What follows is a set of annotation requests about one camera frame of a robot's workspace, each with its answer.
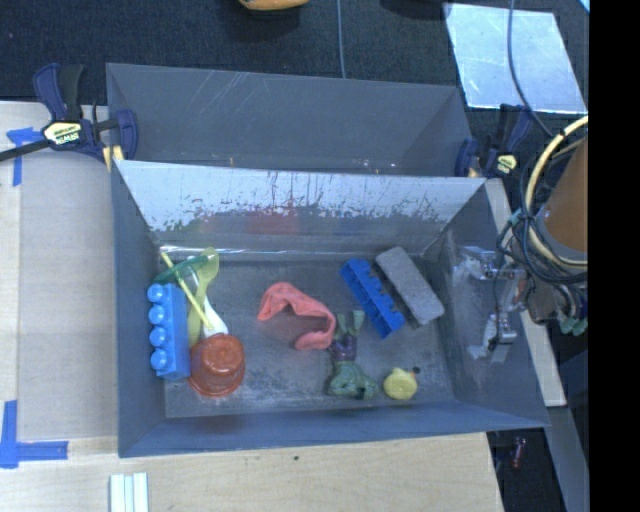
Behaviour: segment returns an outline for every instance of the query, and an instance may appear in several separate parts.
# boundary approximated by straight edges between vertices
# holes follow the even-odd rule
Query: green toy
[[[348,327],[343,314],[338,314],[338,328],[331,346],[327,349],[333,361],[333,375],[327,393],[333,396],[349,396],[369,400],[380,390],[375,380],[355,363],[356,340],[364,322],[363,311],[353,311],[353,326]]]

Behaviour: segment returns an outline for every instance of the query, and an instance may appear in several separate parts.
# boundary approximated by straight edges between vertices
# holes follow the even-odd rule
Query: blue lego brick
[[[386,338],[405,324],[404,315],[393,310],[395,304],[391,296],[382,291],[380,280],[371,275],[371,266],[367,260],[348,260],[340,269],[340,275],[381,338]]]
[[[151,368],[166,380],[189,377],[191,363],[184,292],[174,284],[154,283],[147,289],[147,299],[153,304],[148,314],[153,325],[149,342],[155,348]]]

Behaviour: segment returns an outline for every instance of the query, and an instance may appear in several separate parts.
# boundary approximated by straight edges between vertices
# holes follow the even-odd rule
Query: yellow ball
[[[387,396],[394,400],[409,400],[418,391],[418,383],[413,372],[394,368],[382,383]]]

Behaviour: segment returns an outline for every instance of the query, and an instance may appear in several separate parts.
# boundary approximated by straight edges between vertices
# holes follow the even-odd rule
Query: pink toy
[[[311,331],[300,336],[295,341],[294,347],[298,350],[324,350],[331,345],[333,331],[336,329],[336,318],[327,306],[305,295],[289,283],[273,284],[264,292],[258,320],[269,320],[287,306],[291,306],[298,316],[326,318],[328,324],[324,331]]]

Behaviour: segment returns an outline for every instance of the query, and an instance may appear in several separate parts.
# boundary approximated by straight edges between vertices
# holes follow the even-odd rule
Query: orange object
[[[304,5],[309,0],[240,0],[240,3],[252,11],[278,11]]]
[[[588,136],[580,143],[544,206],[549,234],[574,251],[587,252]]]
[[[244,349],[230,334],[216,334],[191,348],[190,386],[203,396],[219,398],[236,390],[244,378]]]
[[[260,302],[258,320],[271,317],[291,306],[298,316],[312,316],[327,319],[327,328],[323,331],[311,331],[300,336],[294,343],[298,350],[324,350],[331,345],[336,330],[336,318],[331,311],[317,300],[305,295],[290,283],[279,282],[271,285]]]

